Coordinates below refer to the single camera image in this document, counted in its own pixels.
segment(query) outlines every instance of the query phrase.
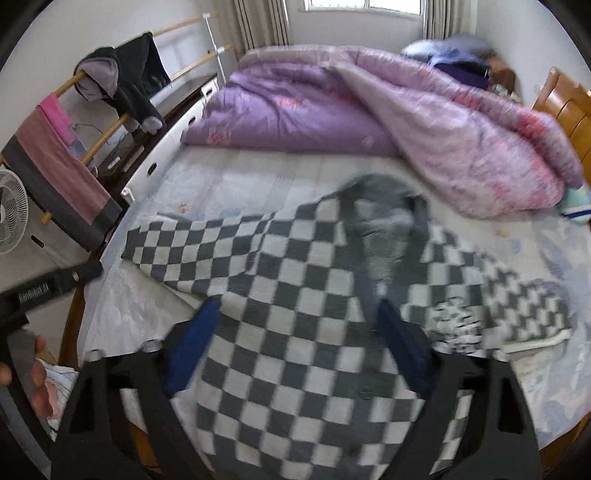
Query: white fan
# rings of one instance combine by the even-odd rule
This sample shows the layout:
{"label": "white fan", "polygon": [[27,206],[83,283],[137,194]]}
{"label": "white fan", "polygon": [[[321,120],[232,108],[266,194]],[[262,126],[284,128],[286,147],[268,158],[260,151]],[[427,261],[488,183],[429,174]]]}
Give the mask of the white fan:
{"label": "white fan", "polygon": [[29,218],[27,192],[21,179],[10,170],[0,170],[0,255],[21,241]]}

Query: mattress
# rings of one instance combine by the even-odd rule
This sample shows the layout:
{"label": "mattress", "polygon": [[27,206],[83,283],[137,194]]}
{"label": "mattress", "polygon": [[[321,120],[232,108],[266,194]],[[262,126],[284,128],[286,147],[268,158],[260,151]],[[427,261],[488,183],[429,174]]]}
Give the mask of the mattress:
{"label": "mattress", "polygon": [[[121,260],[129,229],[157,214],[191,220],[295,207],[336,190],[365,173],[402,179],[430,202],[432,216],[451,231],[524,278],[540,279],[567,297],[573,313],[570,340],[512,355],[530,405],[540,448],[574,427],[591,410],[591,234],[555,211],[519,213],[494,220],[462,217],[421,182],[404,161],[353,155],[298,155],[223,148],[183,147],[158,187],[137,198],[103,257],[105,275],[87,287],[80,357],[137,350],[192,317],[197,301],[182,299]],[[195,379],[173,399],[195,442]],[[131,421],[143,427],[133,392],[124,393]]]}

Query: hand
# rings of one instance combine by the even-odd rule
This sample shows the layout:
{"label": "hand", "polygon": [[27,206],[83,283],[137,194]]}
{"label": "hand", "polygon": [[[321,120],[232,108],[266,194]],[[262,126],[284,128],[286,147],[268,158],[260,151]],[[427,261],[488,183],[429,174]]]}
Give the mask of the hand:
{"label": "hand", "polygon": [[[35,353],[42,352],[45,350],[47,342],[43,337],[35,337]],[[31,405],[33,410],[40,417],[48,418],[53,414],[53,408],[49,402],[49,392],[45,385],[45,379],[47,378],[47,371],[43,364],[37,360],[33,363],[31,368],[31,381],[35,386],[35,391],[31,397]],[[10,385],[12,382],[12,372],[4,365],[0,364],[0,385],[4,387]]]}

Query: drawer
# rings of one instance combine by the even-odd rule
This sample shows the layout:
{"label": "drawer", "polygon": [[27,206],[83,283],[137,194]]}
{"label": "drawer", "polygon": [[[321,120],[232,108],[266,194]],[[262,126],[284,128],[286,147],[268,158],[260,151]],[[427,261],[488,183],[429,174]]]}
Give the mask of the drawer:
{"label": "drawer", "polygon": [[202,88],[201,93],[203,94],[203,98],[207,103],[209,99],[219,90],[217,86],[217,78],[207,82]]}
{"label": "drawer", "polygon": [[183,131],[193,122],[200,120],[204,105],[204,99],[201,98],[166,132],[162,140],[144,159],[121,190],[121,196],[127,203],[131,204],[141,195],[157,188],[181,148],[180,139]]}
{"label": "drawer", "polygon": [[205,102],[205,98],[201,98],[171,128],[171,131],[174,131],[174,137],[177,139],[178,143],[180,143],[181,135],[187,127],[201,120],[203,109],[205,108]]}

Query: curtain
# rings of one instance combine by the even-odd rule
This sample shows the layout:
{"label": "curtain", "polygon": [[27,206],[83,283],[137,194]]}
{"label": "curtain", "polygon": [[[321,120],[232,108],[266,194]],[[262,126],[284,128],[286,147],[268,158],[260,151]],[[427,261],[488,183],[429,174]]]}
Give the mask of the curtain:
{"label": "curtain", "polygon": [[425,0],[424,37],[443,40],[470,30],[471,0]]}
{"label": "curtain", "polygon": [[252,48],[289,44],[285,0],[222,0],[220,4],[238,58]]}

